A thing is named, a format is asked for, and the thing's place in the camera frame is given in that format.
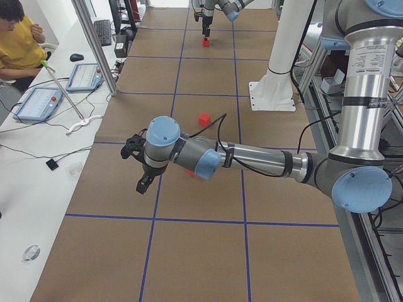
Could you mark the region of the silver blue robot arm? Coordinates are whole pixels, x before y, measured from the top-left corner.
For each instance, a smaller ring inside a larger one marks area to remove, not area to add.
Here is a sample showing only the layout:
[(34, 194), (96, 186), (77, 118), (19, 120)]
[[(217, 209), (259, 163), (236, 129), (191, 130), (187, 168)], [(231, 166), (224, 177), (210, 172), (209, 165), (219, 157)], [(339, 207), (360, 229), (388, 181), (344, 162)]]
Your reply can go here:
[(204, 40), (210, 38), (210, 25), (213, 22), (213, 16), (216, 5), (219, 6), (225, 17), (233, 23), (239, 16), (239, 13), (254, 0), (206, 0), (201, 10), (202, 17), (202, 35)]
[(392, 194), (378, 144), (387, 107), (395, 45), (402, 37), (401, 1), (326, 1), (321, 44), (349, 50), (336, 145), (327, 155), (268, 150), (182, 132), (169, 116), (154, 118), (128, 139), (122, 157), (135, 157), (145, 193), (169, 163), (204, 179), (219, 167), (247, 169), (267, 177), (291, 177), (316, 187), (352, 212), (369, 213)]

